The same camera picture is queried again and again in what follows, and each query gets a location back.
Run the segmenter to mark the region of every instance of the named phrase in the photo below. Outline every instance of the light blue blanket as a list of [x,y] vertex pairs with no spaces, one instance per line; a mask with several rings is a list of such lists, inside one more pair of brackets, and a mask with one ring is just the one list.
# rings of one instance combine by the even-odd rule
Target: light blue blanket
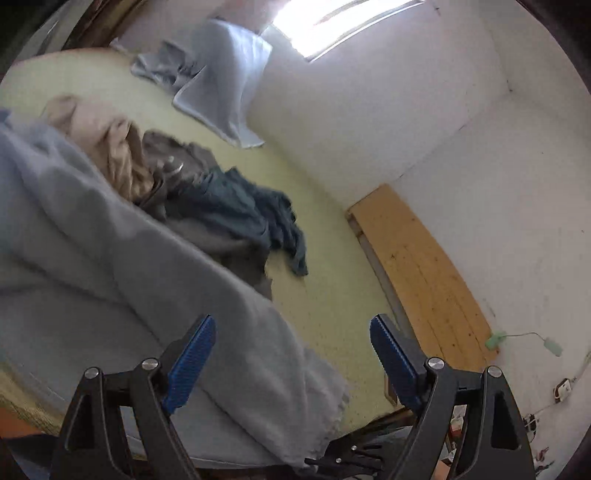
[[65,412],[87,367],[129,370],[211,314],[216,345],[173,416],[196,465],[304,467],[322,455],[343,378],[270,301],[122,200],[56,130],[1,111],[0,205],[0,352],[42,402]]

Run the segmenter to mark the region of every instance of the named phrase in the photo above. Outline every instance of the green plug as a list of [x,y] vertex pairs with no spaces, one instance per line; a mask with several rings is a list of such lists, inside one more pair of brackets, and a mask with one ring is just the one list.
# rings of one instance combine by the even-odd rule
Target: green plug
[[492,336],[486,342],[484,342],[484,345],[489,350],[494,350],[502,342],[505,341],[506,337],[507,337],[507,332],[495,332],[492,334]]

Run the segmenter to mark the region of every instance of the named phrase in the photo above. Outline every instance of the power outlet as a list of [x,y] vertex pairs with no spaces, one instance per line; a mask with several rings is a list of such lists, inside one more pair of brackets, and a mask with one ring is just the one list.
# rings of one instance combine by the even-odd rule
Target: power outlet
[[570,380],[565,378],[562,382],[556,385],[556,388],[554,389],[554,402],[564,402],[572,392],[573,386],[571,385]]

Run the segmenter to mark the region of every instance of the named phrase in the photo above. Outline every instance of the electrical cable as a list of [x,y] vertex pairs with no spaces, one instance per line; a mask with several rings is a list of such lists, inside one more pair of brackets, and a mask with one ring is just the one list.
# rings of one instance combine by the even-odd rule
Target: electrical cable
[[518,333],[517,335],[503,335],[503,337],[523,337],[525,335],[537,335],[538,337],[540,337],[542,339],[543,342],[545,342],[545,340],[546,340],[538,332]]
[[[537,335],[538,337],[542,338],[542,336],[539,333],[536,332],[528,332],[528,333],[520,333],[519,335],[507,335],[509,337],[520,337],[520,336],[524,336],[524,335]],[[585,370],[587,370],[587,367],[591,364],[591,351],[589,351],[587,353],[587,355],[585,355],[585,359],[583,361],[583,364],[581,365],[581,367],[579,368],[579,371],[577,372],[577,375],[573,378],[569,378],[568,380],[570,380],[570,382],[572,383],[572,389],[574,389],[574,385],[575,383],[581,379],[581,377],[583,376],[583,374],[585,373]],[[538,411],[528,414],[524,417],[524,420],[527,418],[533,418],[532,420],[530,420],[527,423],[524,423],[525,428],[527,429],[527,427],[529,427],[530,425],[532,425],[533,423],[537,423],[540,421],[539,418],[537,418],[538,415],[540,415],[542,412],[546,411],[548,408],[553,407],[554,405],[558,405],[560,402],[560,397],[557,397],[556,394],[554,394],[554,399],[558,400],[558,402],[554,402],[550,405],[546,405],[545,407],[539,409]],[[536,429],[533,430],[534,433],[534,437],[530,440],[530,442],[533,442],[535,439],[535,433],[537,432],[537,426]]]

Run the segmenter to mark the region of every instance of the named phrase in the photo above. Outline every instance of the bright light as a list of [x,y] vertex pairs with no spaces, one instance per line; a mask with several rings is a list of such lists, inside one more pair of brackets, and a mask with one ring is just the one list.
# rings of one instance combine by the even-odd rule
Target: bright light
[[355,0],[291,0],[273,24],[306,58],[324,53],[358,31],[423,0],[366,0],[329,20],[318,20]]

